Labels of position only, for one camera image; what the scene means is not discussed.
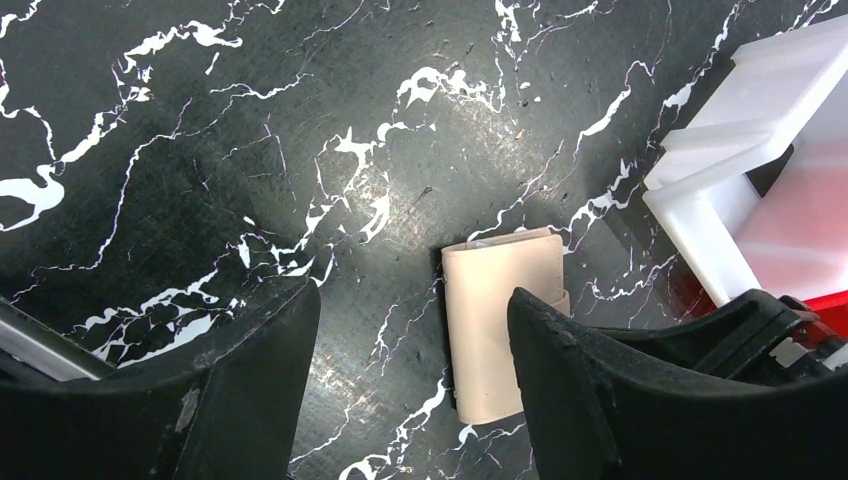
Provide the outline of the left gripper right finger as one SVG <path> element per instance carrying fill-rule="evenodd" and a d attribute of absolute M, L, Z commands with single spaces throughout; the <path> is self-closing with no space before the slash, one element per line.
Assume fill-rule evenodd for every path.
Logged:
<path fill-rule="evenodd" d="M 847 475 L 847 340 L 797 299 L 628 330 L 517 289 L 508 331 L 542 479 Z"/>

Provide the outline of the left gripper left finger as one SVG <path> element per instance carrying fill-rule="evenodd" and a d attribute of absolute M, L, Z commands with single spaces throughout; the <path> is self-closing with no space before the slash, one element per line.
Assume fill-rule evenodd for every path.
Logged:
<path fill-rule="evenodd" d="M 308 281 L 100 380 L 3 380 L 2 477 L 285 478 L 320 313 Z"/>

